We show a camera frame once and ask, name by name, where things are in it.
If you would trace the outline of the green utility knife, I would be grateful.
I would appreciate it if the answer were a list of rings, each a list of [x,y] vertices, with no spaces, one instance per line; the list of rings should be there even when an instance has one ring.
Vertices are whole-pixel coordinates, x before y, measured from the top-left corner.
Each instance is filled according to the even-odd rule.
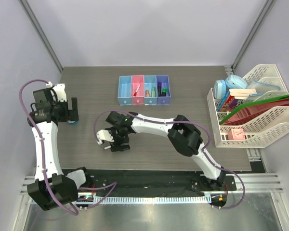
[[[156,94],[156,87],[152,87],[151,89],[151,97],[156,97],[157,94]]]

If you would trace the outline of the green capped black highlighter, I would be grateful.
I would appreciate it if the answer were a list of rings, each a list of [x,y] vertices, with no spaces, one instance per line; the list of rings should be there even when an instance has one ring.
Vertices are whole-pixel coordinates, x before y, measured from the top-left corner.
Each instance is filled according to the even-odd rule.
[[[163,88],[162,92],[161,92],[161,97],[166,97],[168,95],[168,89],[167,88]]]

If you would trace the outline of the purple capped black highlighter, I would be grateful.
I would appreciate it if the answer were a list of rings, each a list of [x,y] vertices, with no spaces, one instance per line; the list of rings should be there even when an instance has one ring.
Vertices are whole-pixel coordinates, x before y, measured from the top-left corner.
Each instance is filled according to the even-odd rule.
[[[162,83],[158,82],[158,97],[161,97],[161,93],[162,93]]]

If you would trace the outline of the purple plastic box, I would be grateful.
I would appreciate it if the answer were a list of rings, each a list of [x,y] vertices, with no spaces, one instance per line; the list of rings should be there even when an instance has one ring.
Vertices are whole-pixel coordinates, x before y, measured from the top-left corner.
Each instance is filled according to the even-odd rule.
[[[157,105],[169,105],[171,102],[171,91],[168,75],[157,75],[157,90]]]

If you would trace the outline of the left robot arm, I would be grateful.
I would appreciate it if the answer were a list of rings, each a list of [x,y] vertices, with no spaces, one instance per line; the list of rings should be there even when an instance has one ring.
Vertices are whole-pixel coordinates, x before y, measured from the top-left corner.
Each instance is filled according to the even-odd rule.
[[[61,169],[57,148],[58,123],[77,122],[78,100],[71,99],[68,108],[65,84],[46,83],[46,87],[33,92],[28,124],[36,145],[36,173],[34,183],[27,186],[29,196],[44,211],[78,199],[78,190],[88,192],[93,186],[87,169],[79,167],[67,175]]]

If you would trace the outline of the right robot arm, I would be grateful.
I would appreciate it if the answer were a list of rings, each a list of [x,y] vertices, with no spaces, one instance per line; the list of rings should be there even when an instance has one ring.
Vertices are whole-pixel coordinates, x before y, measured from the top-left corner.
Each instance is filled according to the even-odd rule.
[[[105,141],[113,152],[130,149],[129,134],[147,133],[168,138],[175,150],[183,156],[192,158],[203,171],[208,185],[219,190],[225,185],[223,167],[207,151],[201,132],[185,116],[160,119],[130,112],[127,115],[112,111],[106,122],[112,127],[97,132],[99,145]]]

